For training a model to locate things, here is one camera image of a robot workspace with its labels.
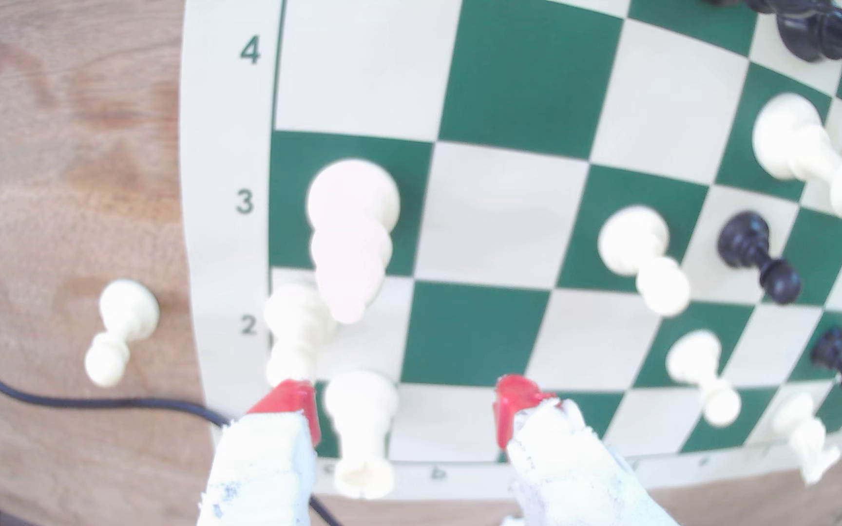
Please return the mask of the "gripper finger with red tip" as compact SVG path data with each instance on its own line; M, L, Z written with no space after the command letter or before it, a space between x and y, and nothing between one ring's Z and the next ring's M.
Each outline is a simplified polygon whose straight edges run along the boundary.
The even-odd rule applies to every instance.
M313 384L286 379L225 427L197 525L310 525L321 430Z
M502 525L676 525L578 405L520 375L499 377L497 444L521 517Z

